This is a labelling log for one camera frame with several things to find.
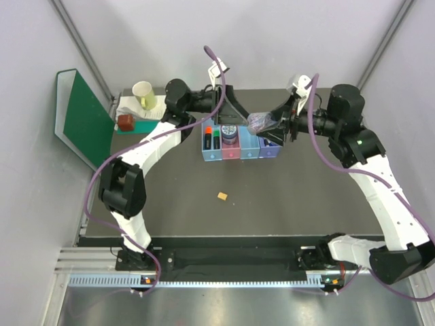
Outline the purple drawer box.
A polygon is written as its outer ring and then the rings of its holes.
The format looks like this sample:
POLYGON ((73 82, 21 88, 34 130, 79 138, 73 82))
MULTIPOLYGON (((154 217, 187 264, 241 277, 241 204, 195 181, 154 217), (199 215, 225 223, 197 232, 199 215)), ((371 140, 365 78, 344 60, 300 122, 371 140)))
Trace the purple drawer box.
POLYGON ((273 147, 265 147, 264 146, 264 139, 263 137, 259 138, 259 144, 260 144, 260 151, 259 151, 259 158, 276 158, 281 151, 282 146, 275 144, 273 147))

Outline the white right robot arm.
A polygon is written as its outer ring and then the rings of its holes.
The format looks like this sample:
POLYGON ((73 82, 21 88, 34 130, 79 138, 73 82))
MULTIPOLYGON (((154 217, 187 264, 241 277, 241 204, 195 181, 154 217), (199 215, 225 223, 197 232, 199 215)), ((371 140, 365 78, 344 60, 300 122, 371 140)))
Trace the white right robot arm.
POLYGON ((351 84, 332 87, 324 109, 314 109, 317 77, 300 75, 288 88, 290 96, 276 109, 252 113, 249 131, 278 145, 294 141, 301 132, 326 137, 334 165, 322 152, 325 165, 348 174, 359 186, 383 232, 382 241, 335 233, 316 247, 319 264, 327 269, 341 261, 368 268, 385 285, 434 265, 434 234, 409 204, 391 170, 386 150, 377 134, 363 125, 365 99, 351 84))

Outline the blue round lidded jar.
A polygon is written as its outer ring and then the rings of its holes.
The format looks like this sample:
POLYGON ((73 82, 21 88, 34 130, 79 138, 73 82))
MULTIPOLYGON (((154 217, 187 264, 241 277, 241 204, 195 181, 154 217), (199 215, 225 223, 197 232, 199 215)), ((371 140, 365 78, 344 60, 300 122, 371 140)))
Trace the blue round lidded jar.
POLYGON ((221 127, 222 142, 226 145, 235 144, 238 140, 238 128, 234 125, 223 125, 221 127))

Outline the clear plastic pin jar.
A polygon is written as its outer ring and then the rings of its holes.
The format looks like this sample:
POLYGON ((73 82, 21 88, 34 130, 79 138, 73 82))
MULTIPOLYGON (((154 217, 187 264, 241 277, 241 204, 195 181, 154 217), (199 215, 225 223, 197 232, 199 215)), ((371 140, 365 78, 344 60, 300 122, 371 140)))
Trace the clear plastic pin jar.
POLYGON ((251 113, 247 118, 247 122, 247 130, 252 135, 257 135, 276 123, 271 112, 251 113))

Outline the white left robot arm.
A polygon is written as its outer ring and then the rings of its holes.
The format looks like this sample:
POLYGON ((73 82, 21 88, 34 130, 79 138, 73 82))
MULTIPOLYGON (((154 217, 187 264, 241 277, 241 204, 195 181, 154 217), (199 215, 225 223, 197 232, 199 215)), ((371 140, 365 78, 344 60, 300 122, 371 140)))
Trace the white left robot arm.
POLYGON ((232 86, 223 80, 228 67, 220 58, 208 69, 212 88, 191 90, 181 79, 172 79, 165 88, 166 109, 154 131, 135 148, 118 154, 101 171, 99 199, 118 222, 124 239, 121 261, 139 270, 156 266, 154 253, 147 249, 151 236, 142 215, 146 201, 145 176, 162 157, 192 132, 192 113, 205 113, 216 125, 246 126, 247 112, 234 103, 232 86))

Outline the green black highlighter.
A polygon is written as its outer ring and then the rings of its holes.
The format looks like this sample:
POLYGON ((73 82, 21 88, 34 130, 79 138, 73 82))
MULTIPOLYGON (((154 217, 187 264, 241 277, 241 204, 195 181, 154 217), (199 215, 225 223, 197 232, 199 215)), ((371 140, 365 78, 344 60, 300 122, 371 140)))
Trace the green black highlighter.
POLYGON ((213 131, 213 149, 219 150, 220 149, 220 131, 218 129, 213 131))

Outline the pink drawer box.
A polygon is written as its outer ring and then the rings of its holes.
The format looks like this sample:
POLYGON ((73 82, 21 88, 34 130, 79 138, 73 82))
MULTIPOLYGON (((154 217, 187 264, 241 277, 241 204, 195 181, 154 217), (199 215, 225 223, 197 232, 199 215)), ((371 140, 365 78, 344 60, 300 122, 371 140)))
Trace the pink drawer box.
POLYGON ((222 158, 224 160, 234 160, 239 159, 241 155, 241 149, 239 145, 239 130, 238 130, 238 140, 235 144, 226 145, 222 142, 222 158))

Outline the orange black highlighter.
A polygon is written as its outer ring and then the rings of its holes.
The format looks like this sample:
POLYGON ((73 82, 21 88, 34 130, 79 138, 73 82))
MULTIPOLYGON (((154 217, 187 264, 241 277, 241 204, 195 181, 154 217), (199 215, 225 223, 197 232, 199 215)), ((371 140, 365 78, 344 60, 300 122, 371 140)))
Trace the orange black highlighter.
POLYGON ((211 126, 205 128, 204 139, 203 139, 203 149, 210 150, 212 144, 212 133, 213 129, 211 126))

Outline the white blue marker pen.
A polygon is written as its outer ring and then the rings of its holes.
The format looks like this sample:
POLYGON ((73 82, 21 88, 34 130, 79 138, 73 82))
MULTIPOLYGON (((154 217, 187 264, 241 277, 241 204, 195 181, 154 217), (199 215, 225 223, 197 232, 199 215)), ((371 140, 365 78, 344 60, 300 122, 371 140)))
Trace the white blue marker pen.
POLYGON ((264 146, 265 147, 273 147, 275 144, 273 142, 270 142, 268 139, 264 139, 264 146))

